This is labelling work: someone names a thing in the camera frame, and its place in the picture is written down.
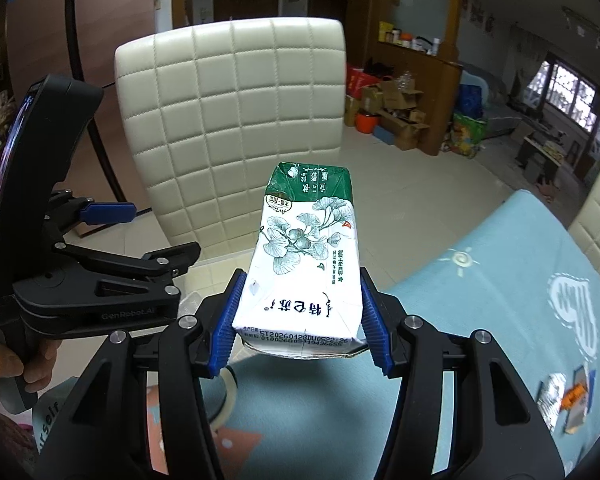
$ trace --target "white and green carton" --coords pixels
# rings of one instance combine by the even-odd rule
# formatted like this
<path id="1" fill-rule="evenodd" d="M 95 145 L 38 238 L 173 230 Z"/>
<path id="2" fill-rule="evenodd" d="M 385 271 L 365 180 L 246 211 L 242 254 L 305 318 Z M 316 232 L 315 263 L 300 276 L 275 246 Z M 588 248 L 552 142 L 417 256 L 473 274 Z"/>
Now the white and green carton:
<path id="1" fill-rule="evenodd" d="M 311 359 L 356 354 L 362 318 L 358 238 L 346 168 L 281 162 L 234 328 L 253 349 Z"/>

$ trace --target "green carton top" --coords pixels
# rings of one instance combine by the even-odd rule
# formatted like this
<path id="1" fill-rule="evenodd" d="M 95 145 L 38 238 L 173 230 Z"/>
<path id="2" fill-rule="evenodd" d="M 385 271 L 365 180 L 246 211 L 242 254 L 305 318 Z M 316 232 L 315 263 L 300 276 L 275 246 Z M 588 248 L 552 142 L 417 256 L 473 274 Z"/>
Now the green carton top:
<path id="1" fill-rule="evenodd" d="M 292 202 L 317 202 L 337 197 L 353 204 L 351 177 L 347 168 L 280 162 L 273 170 L 265 194 Z"/>

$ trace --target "silver bolt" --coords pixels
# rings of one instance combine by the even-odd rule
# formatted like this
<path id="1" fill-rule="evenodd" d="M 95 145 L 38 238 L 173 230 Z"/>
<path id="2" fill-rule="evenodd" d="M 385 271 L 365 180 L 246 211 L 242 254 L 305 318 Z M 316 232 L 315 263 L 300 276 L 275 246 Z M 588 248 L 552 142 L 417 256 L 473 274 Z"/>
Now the silver bolt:
<path id="1" fill-rule="evenodd" d="M 486 345 L 487 343 L 491 342 L 491 334 L 486 330 L 478 330 L 478 332 L 475 333 L 475 340 L 478 343 Z"/>
<path id="2" fill-rule="evenodd" d="M 422 318 L 418 316 L 407 316 L 404 318 L 404 324 L 409 328 L 417 330 L 422 326 Z"/>
<path id="3" fill-rule="evenodd" d="M 196 316 L 182 316 L 178 320 L 178 326 L 180 328 L 193 328 L 198 324 Z"/>
<path id="4" fill-rule="evenodd" d="M 126 339 L 126 332 L 124 330 L 115 330 L 109 335 L 109 341 L 114 345 L 119 345 Z"/>

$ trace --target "blue box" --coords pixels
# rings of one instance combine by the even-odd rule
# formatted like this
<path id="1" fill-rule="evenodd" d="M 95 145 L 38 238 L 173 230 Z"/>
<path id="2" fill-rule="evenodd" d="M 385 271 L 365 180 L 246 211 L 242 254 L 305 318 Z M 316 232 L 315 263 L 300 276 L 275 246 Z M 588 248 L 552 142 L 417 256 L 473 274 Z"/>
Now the blue box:
<path id="1" fill-rule="evenodd" d="M 388 130 L 385 130 L 382 126 L 378 125 L 374 128 L 374 137 L 377 137 L 389 146 L 394 145 L 394 134 Z"/>

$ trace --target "orange container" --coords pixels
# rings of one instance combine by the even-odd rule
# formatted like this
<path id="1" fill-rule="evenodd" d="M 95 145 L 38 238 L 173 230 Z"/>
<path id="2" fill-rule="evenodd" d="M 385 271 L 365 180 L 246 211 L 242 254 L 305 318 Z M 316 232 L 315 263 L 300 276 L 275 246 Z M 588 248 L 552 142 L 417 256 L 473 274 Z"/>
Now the orange container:
<path id="1" fill-rule="evenodd" d="M 360 112 L 356 114 L 356 130 L 361 134 L 372 134 L 379 123 L 380 116 L 378 115 L 366 115 Z"/>

